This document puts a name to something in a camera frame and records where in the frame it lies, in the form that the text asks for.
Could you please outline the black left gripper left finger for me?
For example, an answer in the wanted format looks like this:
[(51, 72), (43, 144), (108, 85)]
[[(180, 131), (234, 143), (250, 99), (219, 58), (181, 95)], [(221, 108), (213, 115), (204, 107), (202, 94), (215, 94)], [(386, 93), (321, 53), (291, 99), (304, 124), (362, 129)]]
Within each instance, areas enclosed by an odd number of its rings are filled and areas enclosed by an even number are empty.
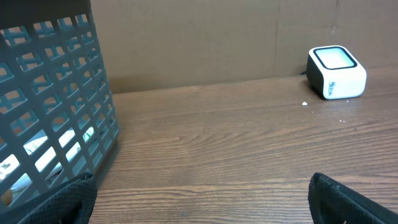
[(1, 223), (87, 224), (95, 206), (94, 175), (84, 172), (56, 188), (1, 214)]

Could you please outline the white bamboo print tube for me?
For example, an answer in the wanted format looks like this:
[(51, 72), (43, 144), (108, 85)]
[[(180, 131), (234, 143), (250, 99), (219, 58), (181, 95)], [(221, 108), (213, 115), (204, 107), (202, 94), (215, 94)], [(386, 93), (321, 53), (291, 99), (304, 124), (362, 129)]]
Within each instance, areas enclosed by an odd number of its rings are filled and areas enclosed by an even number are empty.
[[(84, 142), (87, 142), (91, 136), (94, 134), (94, 129), (93, 127), (89, 127), (86, 132), (83, 134), (83, 140)], [(63, 135), (60, 137), (58, 140), (61, 146), (65, 146), (69, 141), (75, 136), (75, 132), (72, 128), (70, 128), (68, 131), (63, 133)], [(33, 152), (35, 152), (43, 143), (48, 139), (46, 134), (44, 133), (43, 130), (39, 131), (35, 136), (33, 136), (27, 143), (24, 144), (24, 149), (28, 155), (31, 155)], [(78, 142), (76, 142), (66, 153), (66, 158), (68, 162), (70, 162), (80, 151), (81, 147)], [(38, 159), (38, 161), (35, 163), (35, 166), (39, 172), (41, 172), (47, 165), (48, 163), (55, 157), (55, 151), (53, 147), (50, 147), (41, 158)], [(11, 154), (9, 157), (7, 157), (5, 160), (1, 162), (1, 179), (5, 179), (9, 174), (11, 174), (18, 166), (20, 165), (20, 162), (17, 160), (16, 156)], [(55, 175), (58, 171), (62, 170), (62, 166), (60, 163), (58, 163), (51, 173), (49, 174), (49, 177)], [(30, 180), (30, 177), (27, 174), (23, 174), (12, 186), (11, 190), (13, 192), (17, 192), (20, 190), (25, 189), (30, 185), (32, 181)]]

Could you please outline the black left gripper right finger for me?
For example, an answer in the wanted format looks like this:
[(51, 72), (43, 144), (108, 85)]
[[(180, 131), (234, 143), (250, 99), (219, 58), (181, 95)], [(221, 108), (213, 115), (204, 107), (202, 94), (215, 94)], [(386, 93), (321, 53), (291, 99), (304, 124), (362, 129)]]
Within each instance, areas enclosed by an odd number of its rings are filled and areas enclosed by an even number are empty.
[(397, 223), (395, 212), (319, 172), (310, 180), (308, 204), (315, 224)]

